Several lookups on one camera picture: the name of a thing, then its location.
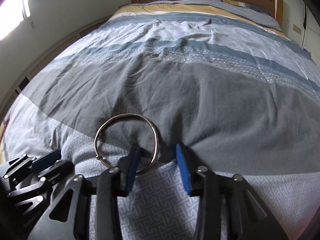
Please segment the striped bed duvet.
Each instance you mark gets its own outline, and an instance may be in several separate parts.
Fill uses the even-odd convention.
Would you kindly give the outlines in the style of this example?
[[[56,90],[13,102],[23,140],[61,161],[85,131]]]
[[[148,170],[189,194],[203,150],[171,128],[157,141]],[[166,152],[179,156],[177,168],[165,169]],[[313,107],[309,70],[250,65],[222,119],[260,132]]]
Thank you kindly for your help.
[[[2,144],[7,161],[60,150],[74,164],[27,239],[319,239],[319,67],[206,0],[119,9],[29,82]]]

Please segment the window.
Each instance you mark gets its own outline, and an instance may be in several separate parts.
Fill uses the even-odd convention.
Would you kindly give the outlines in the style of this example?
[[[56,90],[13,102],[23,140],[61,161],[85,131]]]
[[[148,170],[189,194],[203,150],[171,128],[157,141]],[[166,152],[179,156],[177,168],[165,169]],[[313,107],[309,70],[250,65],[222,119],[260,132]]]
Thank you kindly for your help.
[[[1,0],[1,40],[31,16],[30,0]]]

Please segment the striped pillow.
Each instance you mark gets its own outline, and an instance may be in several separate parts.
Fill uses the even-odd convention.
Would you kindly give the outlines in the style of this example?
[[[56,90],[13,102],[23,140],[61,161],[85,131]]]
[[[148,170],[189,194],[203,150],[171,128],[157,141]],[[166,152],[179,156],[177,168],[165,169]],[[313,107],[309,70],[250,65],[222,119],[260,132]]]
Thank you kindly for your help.
[[[226,3],[226,4],[229,4],[229,5],[234,5],[234,6],[237,6],[237,7],[249,8],[249,9],[252,9],[254,11],[267,14],[269,16],[272,15],[268,10],[266,10],[264,8],[261,8],[261,7],[258,7],[256,5],[249,4],[249,3],[238,2],[238,1],[233,1],[233,0],[208,0],[208,1],[221,2],[221,3]]]

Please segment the white wardrobe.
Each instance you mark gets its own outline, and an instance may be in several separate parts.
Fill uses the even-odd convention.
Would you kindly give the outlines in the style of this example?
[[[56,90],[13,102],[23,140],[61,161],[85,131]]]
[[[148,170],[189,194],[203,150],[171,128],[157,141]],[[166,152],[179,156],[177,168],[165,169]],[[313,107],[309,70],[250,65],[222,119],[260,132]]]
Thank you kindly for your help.
[[[319,25],[306,5],[302,46],[308,50],[313,61],[319,64]]]

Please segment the low white wall cabinet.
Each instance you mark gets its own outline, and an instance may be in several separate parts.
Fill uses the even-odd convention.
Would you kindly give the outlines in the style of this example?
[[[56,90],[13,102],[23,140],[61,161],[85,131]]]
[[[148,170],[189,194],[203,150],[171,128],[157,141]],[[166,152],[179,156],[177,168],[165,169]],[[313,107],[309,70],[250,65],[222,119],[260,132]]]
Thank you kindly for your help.
[[[40,56],[38,56],[29,66],[18,76],[13,85],[9,88],[9,91],[1,100],[1,116],[5,115],[13,104],[17,96],[20,94],[21,90],[19,85],[25,84],[25,79],[29,81],[41,71],[47,64],[49,64],[57,55],[64,51],[68,46],[86,36],[93,30],[99,28],[102,24],[110,19],[111,15],[99,18],[83,27],[76,29],[74,32],[68,34],[64,38],[57,41],[55,44],[50,46],[45,50]]]

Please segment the wall switch plate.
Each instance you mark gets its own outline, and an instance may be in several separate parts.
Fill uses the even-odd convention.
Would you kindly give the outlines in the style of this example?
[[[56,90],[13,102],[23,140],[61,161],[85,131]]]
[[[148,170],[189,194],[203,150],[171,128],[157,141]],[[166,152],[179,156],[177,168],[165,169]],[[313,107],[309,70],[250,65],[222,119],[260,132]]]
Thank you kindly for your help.
[[[298,26],[296,26],[295,24],[293,25],[292,29],[293,29],[293,31],[297,32],[299,35],[302,33],[302,30]]]

